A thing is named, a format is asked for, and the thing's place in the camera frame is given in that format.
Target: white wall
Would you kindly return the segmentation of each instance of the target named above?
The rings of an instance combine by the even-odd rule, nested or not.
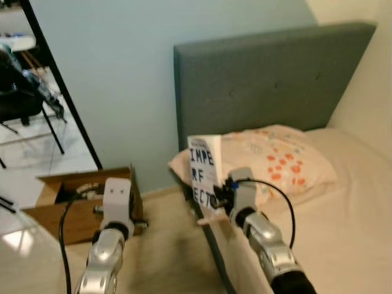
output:
[[[132,162],[142,191],[173,184],[174,44],[368,19],[374,11],[374,0],[31,3],[104,167]]]
[[[23,34],[33,35],[22,9],[0,10],[0,32],[2,34],[5,32],[9,34],[22,32]]]
[[[372,18],[379,24],[330,126],[356,136],[392,159],[391,16],[392,1],[374,1]]]

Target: black chair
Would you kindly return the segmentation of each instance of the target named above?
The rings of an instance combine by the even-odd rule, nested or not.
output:
[[[15,67],[7,52],[0,50],[0,125],[17,134],[18,131],[5,124],[5,121],[26,119],[29,116],[38,115],[42,111],[60,153],[64,154],[55,130],[42,106],[44,100],[45,96],[39,91],[39,87],[32,84]],[[1,159],[0,165],[2,168],[6,168]]]

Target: book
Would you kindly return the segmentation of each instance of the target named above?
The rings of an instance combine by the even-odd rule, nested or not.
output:
[[[213,211],[210,198],[214,186],[222,185],[222,154],[220,135],[188,136],[190,174],[194,200]]]

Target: bed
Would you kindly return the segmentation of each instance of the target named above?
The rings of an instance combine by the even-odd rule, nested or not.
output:
[[[307,131],[335,168],[336,183],[292,198],[293,251],[317,293],[392,291],[391,164],[327,128],[374,30],[356,22],[174,47],[179,150],[188,135],[283,124]],[[192,189],[176,179],[203,217]],[[288,241],[284,202],[270,201],[263,211]],[[228,293],[271,293],[238,228],[217,223],[203,229]]]

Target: upholstered headboard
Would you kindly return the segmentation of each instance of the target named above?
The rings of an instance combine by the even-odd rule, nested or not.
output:
[[[175,46],[179,148],[188,135],[325,127],[374,30],[346,23]]]

